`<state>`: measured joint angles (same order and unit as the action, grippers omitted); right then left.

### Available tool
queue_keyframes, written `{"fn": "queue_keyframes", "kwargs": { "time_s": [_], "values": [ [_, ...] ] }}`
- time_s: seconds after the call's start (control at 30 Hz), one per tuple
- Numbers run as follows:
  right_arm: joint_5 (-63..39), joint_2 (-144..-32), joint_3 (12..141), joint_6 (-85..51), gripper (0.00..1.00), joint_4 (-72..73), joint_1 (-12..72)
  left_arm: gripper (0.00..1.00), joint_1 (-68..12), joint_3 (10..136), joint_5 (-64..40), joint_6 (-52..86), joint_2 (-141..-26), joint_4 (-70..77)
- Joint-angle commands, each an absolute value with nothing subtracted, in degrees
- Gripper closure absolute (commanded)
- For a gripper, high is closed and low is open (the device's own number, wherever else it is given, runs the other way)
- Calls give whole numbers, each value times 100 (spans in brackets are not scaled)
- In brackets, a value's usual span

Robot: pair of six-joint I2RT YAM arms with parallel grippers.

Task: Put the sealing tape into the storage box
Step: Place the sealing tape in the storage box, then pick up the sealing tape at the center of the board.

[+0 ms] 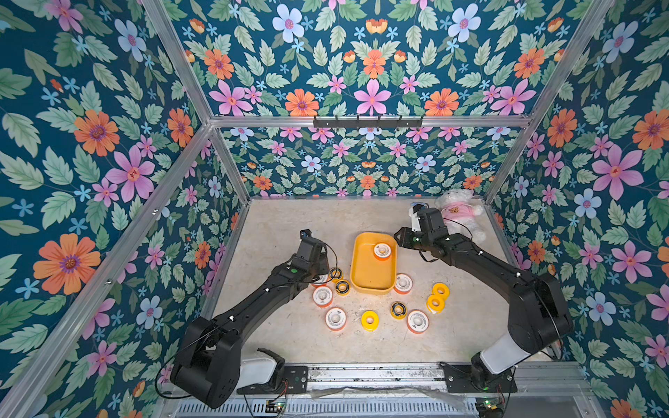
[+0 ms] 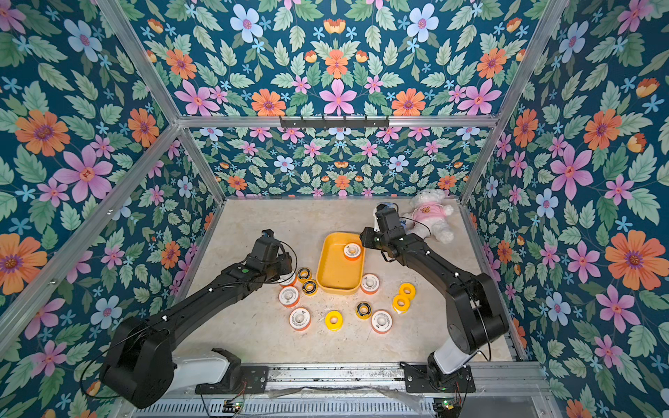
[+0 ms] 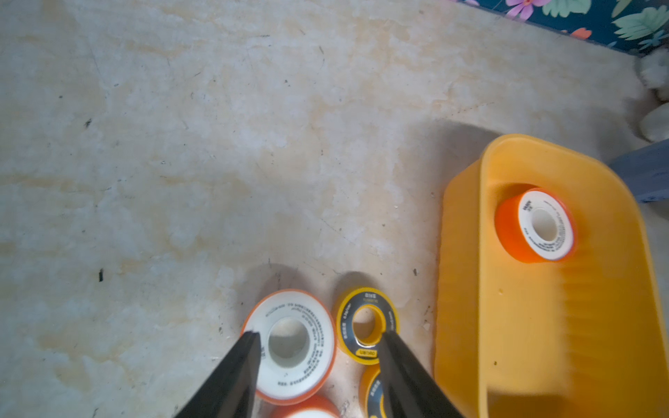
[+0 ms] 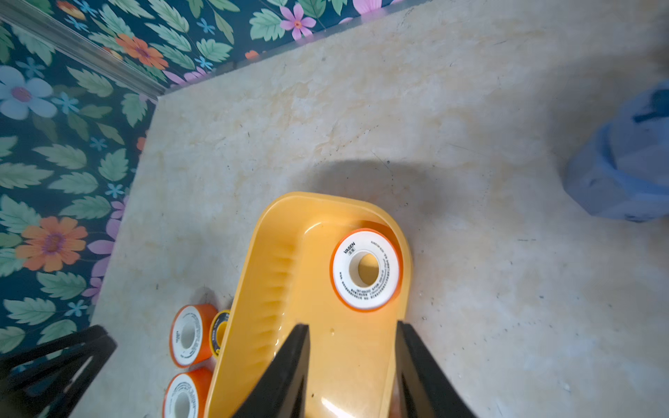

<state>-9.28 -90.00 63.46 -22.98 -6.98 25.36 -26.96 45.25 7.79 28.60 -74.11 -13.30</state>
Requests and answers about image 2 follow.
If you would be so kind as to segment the yellow plastic storage box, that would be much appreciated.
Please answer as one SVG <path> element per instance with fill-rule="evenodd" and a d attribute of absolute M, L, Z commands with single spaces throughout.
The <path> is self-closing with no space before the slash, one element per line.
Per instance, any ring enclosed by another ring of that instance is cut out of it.
<path fill-rule="evenodd" d="M 365 250 L 360 261 L 347 261 L 343 256 L 343 247 L 351 242 L 362 246 L 359 235 L 355 233 L 335 232 L 325 238 L 316 274 L 318 286 L 324 292 L 351 295 L 360 287 Z"/>

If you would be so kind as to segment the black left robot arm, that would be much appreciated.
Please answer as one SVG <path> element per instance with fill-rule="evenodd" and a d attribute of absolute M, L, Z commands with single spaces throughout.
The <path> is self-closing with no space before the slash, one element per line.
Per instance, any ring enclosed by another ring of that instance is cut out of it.
<path fill-rule="evenodd" d="M 99 370 L 103 385 L 138 409 L 153 405 L 175 383 L 172 353 L 220 311 L 266 283 L 293 271 L 290 254 L 271 261 L 247 258 L 223 269 L 208 285 L 146 320 L 130 317 L 118 326 Z"/>

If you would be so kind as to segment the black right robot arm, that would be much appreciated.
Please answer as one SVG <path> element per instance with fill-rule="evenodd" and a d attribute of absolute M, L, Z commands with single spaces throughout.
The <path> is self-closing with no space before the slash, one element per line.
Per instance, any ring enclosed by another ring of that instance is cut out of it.
<path fill-rule="evenodd" d="M 458 373 L 480 349 L 510 330 L 498 284 L 486 273 L 459 268 L 414 233 L 393 238 L 367 227 L 360 240 L 364 247 L 381 251 L 386 261 L 419 273 L 444 297 L 449 337 L 428 357 L 433 382 Z"/>

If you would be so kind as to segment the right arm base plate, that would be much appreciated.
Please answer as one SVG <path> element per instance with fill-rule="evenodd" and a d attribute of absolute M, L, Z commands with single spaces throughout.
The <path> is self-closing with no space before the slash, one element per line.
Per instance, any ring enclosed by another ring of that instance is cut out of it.
<path fill-rule="evenodd" d="M 476 385 L 469 367 L 462 367 L 453 374 L 444 374 L 436 364 L 411 364 L 400 362 L 404 372 L 405 390 L 411 394 L 474 393 Z"/>

